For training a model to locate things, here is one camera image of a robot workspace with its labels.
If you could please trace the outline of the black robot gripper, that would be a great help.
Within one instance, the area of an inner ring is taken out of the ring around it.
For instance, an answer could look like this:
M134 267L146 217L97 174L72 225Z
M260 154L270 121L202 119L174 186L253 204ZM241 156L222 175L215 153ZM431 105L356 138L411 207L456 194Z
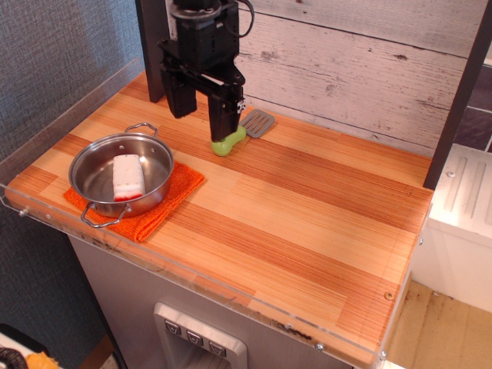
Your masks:
M234 64L239 53L237 1L173 1L176 38L162 39L161 80L175 118L197 110L196 92L208 96L211 140L238 129L244 76Z

